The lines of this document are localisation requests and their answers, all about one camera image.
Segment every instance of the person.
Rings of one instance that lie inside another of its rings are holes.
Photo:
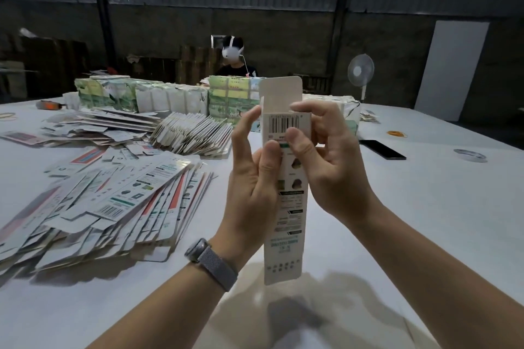
[[[311,193],[371,253],[439,345],[449,348],[523,348],[524,307],[393,214],[368,182],[357,139],[334,103],[307,100],[292,110],[312,112],[312,138],[296,128],[285,135],[308,176]],[[268,141],[251,153],[247,135],[260,107],[234,129],[233,169],[224,218],[210,241],[237,272],[275,223],[280,147]],[[189,349],[224,289],[189,263],[102,334],[90,349]]]
[[[246,60],[242,55],[244,41],[241,37],[226,36],[223,45],[222,56],[226,65],[216,71],[216,76],[257,76],[256,69],[245,64]]]

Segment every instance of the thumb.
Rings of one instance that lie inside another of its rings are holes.
[[[298,128],[289,127],[285,132],[285,139],[293,154],[304,166],[307,174],[320,167],[324,162],[311,140]]]
[[[266,187],[276,187],[281,160],[282,154],[278,142],[267,141],[260,155],[255,191]]]

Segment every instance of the white vr headset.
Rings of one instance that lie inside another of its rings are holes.
[[[240,55],[242,54],[242,51],[244,51],[244,46],[242,46],[242,48],[233,46],[234,38],[235,36],[231,36],[229,46],[224,46],[224,48],[222,49],[222,57],[232,60],[239,59]]]

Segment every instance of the box flap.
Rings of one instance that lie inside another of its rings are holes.
[[[291,103],[302,101],[302,78],[285,76],[262,79],[259,94],[262,113],[290,112]]]

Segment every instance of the white standing fan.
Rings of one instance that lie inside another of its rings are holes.
[[[368,54],[359,54],[347,66],[347,78],[355,87],[362,87],[361,101],[366,96],[366,85],[373,79],[375,64]]]

